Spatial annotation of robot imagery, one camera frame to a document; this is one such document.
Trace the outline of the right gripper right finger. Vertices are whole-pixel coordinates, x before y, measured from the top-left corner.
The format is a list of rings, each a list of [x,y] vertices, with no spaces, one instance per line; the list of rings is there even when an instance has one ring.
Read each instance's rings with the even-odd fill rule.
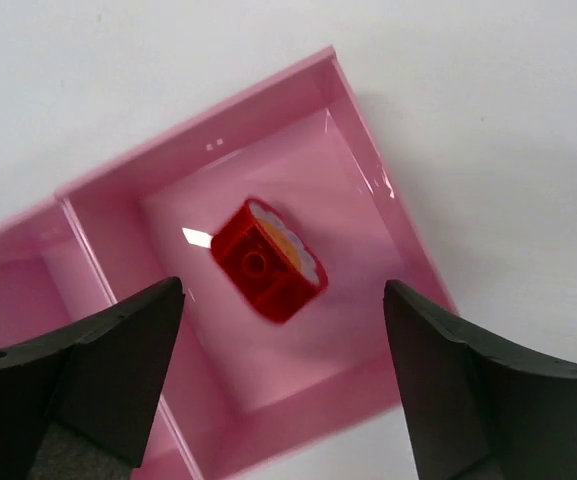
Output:
[[[388,342],[421,479],[577,479],[577,363],[479,327],[398,280]]]

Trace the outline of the red curved decorated lego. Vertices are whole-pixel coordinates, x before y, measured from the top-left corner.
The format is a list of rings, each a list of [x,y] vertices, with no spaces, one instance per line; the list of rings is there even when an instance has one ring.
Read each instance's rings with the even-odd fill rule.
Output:
[[[249,197],[213,235],[216,264],[258,314],[284,324],[328,287],[319,258],[277,210]]]

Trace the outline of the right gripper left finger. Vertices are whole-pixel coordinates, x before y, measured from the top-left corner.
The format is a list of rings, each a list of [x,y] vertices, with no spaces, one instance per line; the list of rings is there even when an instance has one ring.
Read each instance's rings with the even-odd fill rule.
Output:
[[[184,307],[168,277],[0,349],[0,479],[128,479],[141,466]]]

